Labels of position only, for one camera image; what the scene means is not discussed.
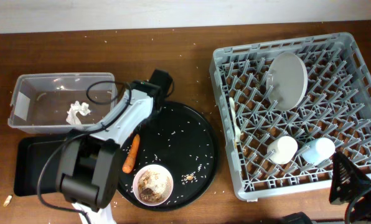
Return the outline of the blue plastic cup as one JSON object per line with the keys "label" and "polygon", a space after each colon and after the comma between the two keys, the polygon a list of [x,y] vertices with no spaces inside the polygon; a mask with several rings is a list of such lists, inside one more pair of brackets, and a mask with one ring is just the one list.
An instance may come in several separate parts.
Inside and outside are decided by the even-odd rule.
{"label": "blue plastic cup", "polygon": [[302,158],[310,164],[318,165],[330,158],[335,152],[335,144],[329,138],[319,138],[305,144],[308,147],[302,154]]}

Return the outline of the cream plastic cup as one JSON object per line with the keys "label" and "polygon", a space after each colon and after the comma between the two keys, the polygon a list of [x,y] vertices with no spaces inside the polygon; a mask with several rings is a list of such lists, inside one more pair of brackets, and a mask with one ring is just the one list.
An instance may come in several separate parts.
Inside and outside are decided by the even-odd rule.
{"label": "cream plastic cup", "polygon": [[280,165],[290,162],[297,150],[298,144],[291,136],[282,136],[267,148],[267,152],[272,152],[270,160]]}

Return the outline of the grey plate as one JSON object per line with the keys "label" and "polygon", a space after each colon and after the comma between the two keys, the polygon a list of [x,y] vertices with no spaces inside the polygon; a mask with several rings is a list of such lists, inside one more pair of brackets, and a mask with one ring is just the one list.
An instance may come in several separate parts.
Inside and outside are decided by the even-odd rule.
{"label": "grey plate", "polygon": [[278,55],[268,70],[266,88],[270,103],[277,101],[275,108],[280,111],[291,110],[300,104],[308,87],[308,73],[303,61],[294,53]]}

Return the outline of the white plastic fork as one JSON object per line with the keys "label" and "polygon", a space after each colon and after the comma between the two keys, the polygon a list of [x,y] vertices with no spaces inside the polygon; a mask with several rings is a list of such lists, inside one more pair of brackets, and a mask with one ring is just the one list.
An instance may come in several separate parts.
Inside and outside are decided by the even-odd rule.
{"label": "white plastic fork", "polygon": [[238,124],[237,124],[237,121],[236,121],[235,102],[234,102],[234,99],[232,97],[229,98],[229,104],[230,104],[230,111],[231,111],[232,121],[233,121],[233,126],[234,126],[235,142],[239,143],[240,142],[241,131],[240,131],[240,128],[238,127]]}

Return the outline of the pink bowl with leftovers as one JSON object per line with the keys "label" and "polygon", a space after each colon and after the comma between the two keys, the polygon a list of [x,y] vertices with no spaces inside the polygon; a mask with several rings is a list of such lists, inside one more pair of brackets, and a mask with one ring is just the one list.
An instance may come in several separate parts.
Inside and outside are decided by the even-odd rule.
{"label": "pink bowl with leftovers", "polygon": [[174,180],[167,168],[151,164],[137,171],[132,187],[137,201],[154,207],[164,203],[171,196]]}

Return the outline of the orange carrot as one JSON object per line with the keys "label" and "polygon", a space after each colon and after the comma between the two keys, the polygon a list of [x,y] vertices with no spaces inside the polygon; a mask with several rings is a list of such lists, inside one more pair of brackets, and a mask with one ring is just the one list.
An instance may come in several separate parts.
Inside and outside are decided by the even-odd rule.
{"label": "orange carrot", "polygon": [[136,156],[137,156],[137,153],[138,153],[140,140],[141,140],[141,138],[140,138],[139,134],[136,134],[135,137],[133,138],[131,149],[130,149],[129,154],[128,154],[128,156],[127,156],[127,158],[126,158],[126,160],[123,164],[123,167],[122,167],[122,171],[125,174],[129,174],[133,170],[133,167],[134,167],[135,162],[136,162]]}

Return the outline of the white tissue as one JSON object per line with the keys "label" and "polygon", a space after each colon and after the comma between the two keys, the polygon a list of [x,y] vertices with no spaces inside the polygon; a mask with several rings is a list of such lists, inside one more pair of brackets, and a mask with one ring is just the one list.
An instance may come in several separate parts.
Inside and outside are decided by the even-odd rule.
{"label": "white tissue", "polygon": [[71,125],[81,125],[82,122],[77,117],[78,113],[82,116],[90,114],[89,104],[86,102],[80,103],[79,101],[72,103],[70,109],[67,111],[66,122]]}

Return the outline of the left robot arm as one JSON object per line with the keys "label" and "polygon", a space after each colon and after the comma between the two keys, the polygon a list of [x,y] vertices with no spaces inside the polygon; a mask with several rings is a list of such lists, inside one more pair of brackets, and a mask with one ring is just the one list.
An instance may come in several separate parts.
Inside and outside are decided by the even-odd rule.
{"label": "left robot arm", "polygon": [[55,186],[82,223],[112,222],[108,206],[120,177],[119,150],[132,132],[160,112],[172,93],[172,77],[155,70],[148,81],[125,83],[119,103],[97,124],[71,130],[59,147]]}

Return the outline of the grey dishwasher rack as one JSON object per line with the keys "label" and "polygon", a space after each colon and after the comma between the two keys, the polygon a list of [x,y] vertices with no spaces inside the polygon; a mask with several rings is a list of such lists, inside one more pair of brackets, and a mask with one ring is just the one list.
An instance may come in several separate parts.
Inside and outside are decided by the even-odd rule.
{"label": "grey dishwasher rack", "polygon": [[[275,57],[296,54],[308,73],[307,92],[297,107],[280,111],[270,103],[268,70]],[[354,37],[346,32],[223,47],[213,52],[210,77],[225,132],[233,189],[238,199],[328,188],[332,161],[318,165],[301,156],[305,144],[331,139],[371,179],[371,75]],[[241,131],[235,142],[229,98]],[[268,146],[291,136],[298,150],[287,164],[270,160]]]}

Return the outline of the round black tray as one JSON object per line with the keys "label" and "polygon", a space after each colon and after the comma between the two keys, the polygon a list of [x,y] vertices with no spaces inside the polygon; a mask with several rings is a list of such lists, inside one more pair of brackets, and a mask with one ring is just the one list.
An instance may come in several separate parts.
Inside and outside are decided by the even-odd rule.
{"label": "round black tray", "polygon": [[[146,210],[171,211],[191,204],[209,188],[217,171],[219,145],[213,127],[198,111],[168,101],[134,133],[141,138],[136,164],[131,173],[120,172],[117,187],[127,201]],[[151,164],[164,166],[174,179],[171,196],[154,207],[137,201],[132,188],[137,171]],[[194,180],[187,180],[188,175]]]}

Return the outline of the clear plastic bin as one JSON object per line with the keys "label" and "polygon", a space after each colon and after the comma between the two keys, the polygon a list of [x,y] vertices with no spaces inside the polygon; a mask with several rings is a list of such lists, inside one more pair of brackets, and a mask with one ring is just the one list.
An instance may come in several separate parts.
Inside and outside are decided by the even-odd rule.
{"label": "clear plastic bin", "polygon": [[[14,87],[7,121],[11,128],[29,134],[60,134],[87,129],[115,107],[117,88],[112,73],[40,73],[21,75]],[[66,122],[70,105],[89,104],[91,113],[77,117],[81,125]]]}

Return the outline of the black rectangular tray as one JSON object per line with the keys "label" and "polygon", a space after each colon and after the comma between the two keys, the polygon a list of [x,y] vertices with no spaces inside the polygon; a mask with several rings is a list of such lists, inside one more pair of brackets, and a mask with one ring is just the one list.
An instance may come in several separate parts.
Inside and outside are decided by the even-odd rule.
{"label": "black rectangular tray", "polygon": [[[65,141],[66,137],[65,134],[52,134],[24,138],[20,141],[18,145],[16,174],[14,180],[15,195],[19,197],[37,195],[37,181],[41,170],[45,166],[48,158]],[[88,138],[82,147],[86,149],[87,146],[87,148],[90,148],[90,151],[97,152],[98,149],[101,149],[104,146],[103,141],[97,140],[94,141],[91,138]],[[46,168],[40,186],[41,194],[56,192],[55,184],[60,159],[61,152],[58,152]],[[98,191],[98,188],[94,189],[93,187],[95,186],[89,186],[86,184],[87,183],[83,182],[76,184],[74,181],[67,182],[66,190],[64,189],[65,186],[62,185],[62,193],[65,195],[74,194],[79,198],[88,196],[93,198],[93,194],[95,194],[94,190]]]}

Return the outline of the peanut on table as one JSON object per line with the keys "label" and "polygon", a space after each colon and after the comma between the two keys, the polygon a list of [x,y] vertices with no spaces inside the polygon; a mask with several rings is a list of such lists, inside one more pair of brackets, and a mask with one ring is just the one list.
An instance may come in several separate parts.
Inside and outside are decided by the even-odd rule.
{"label": "peanut on table", "polygon": [[3,206],[6,207],[10,204],[12,200],[12,195],[8,195],[7,198],[5,199],[4,203],[3,203]]}

